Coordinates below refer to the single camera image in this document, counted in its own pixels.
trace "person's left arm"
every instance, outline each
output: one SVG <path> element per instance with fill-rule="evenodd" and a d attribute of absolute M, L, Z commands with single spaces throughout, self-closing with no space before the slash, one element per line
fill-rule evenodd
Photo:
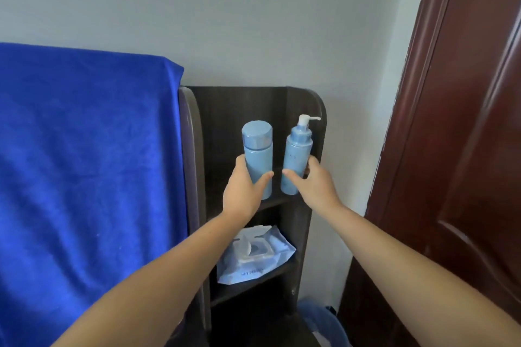
<path fill-rule="evenodd" d="M 273 172 L 253 185 L 237 158 L 223 212 L 103 295 L 53 347 L 163 347 L 218 259 L 253 217 Z"/>

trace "bottle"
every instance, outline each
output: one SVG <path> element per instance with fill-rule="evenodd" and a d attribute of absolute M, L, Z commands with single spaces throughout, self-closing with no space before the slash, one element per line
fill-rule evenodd
<path fill-rule="evenodd" d="M 246 166 L 253 184 L 273 170 L 273 128 L 265 121 L 250 121 L 242 127 L 242 143 Z M 271 180 L 264 190 L 262 199 L 271 196 Z"/>
<path fill-rule="evenodd" d="M 313 146 L 311 131 L 307 127 L 309 120 L 321 120 L 321 118 L 302 114 L 298 118 L 297 126 L 291 129 L 291 134 L 286 140 L 284 169 L 293 170 L 300 177 L 304 175 L 311 147 Z M 280 189 L 287 195 L 295 195 L 298 192 L 296 186 L 284 175 L 282 176 Z"/>

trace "gray wall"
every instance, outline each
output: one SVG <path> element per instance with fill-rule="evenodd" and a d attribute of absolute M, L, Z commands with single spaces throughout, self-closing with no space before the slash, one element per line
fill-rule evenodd
<path fill-rule="evenodd" d="M 328 110 L 323 164 L 363 214 L 417 2 L 0 0 L 0 41 L 164 55 L 185 85 L 314 89 Z M 301 295 L 337 306 L 350 258 L 314 216 Z"/>

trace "person's right arm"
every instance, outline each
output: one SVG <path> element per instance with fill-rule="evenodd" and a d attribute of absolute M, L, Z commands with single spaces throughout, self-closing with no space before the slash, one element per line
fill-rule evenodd
<path fill-rule="evenodd" d="M 422 347 L 514 347 L 521 326 L 477 290 L 344 206 L 316 158 L 309 176 L 283 173 L 351 250 Z"/>

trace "door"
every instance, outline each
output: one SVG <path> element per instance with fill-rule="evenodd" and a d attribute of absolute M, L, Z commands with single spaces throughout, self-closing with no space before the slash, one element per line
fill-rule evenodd
<path fill-rule="evenodd" d="M 521 0 L 423 0 L 366 217 L 521 322 Z M 354 261 L 355 346 L 417 345 Z"/>

